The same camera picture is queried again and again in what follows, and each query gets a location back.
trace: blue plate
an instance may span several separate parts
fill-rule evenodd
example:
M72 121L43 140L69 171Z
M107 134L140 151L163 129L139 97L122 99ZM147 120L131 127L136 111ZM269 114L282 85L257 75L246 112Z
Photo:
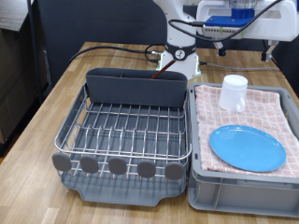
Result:
M222 126L212 133L209 144L222 160L252 172L276 170L287 157L276 138L249 126Z

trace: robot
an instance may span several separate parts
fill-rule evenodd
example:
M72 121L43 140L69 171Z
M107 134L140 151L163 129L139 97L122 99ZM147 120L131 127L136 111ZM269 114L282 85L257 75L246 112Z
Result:
M160 67L176 60L168 71L188 79L200 76L195 38L214 43L219 56L228 38L268 40L262 60L269 62L279 41L292 41L299 33L299 0L153 0L167 19L167 41ZM196 19L183 12L197 6Z

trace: gray utensil holder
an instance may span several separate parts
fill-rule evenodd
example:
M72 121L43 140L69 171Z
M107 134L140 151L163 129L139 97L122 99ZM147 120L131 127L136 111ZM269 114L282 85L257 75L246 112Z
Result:
M91 101L120 105L182 108L187 78L181 73L118 68L94 68L86 75Z

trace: wooden table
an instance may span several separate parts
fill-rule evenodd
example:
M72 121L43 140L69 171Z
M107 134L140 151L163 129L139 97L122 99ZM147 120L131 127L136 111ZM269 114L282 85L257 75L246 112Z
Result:
M106 45L85 43L84 49ZM113 45L144 49L138 45ZM227 66L275 66L262 63L261 52L228 51L216 56L214 49L198 49L201 61ZM142 54L112 49L99 49L74 60L40 107L15 146L0 166L0 223L299 223L296 218L265 217L232 213L197 211L188 204L188 197L163 199L155 207L83 202L74 190L63 186L51 162L57 152L54 138L78 95L85 74L94 67L154 69L156 64ZM200 77L192 81L221 83L228 74L240 74L250 85L280 86L287 89L294 101L298 98L279 71L235 71L202 66Z

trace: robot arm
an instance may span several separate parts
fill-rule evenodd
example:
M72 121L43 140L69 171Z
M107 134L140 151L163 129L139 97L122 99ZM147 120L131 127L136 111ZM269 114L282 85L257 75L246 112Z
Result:
M186 22L200 21L203 27L196 28L177 23L176 26L196 35L198 32L204 38L214 40L219 54L224 54L222 43L217 41L237 32L247 25L254 16L268 7L274 0L153 0L164 11L167 24L170 20ZM197 6L196 20L183 12L183 6ZM271 51L278 41L292 41L299 33L299 8L297 0L282 0L270 7L261 17L251 24L244 32L235 35L234 39L267 39L271 48L265 53L263 59L271 59ZM168 70L178 71L188 79L200 75L197 69L198 57L195 51L195 38L181 31L167 26L166 51L163 53L161 66L176 59Z

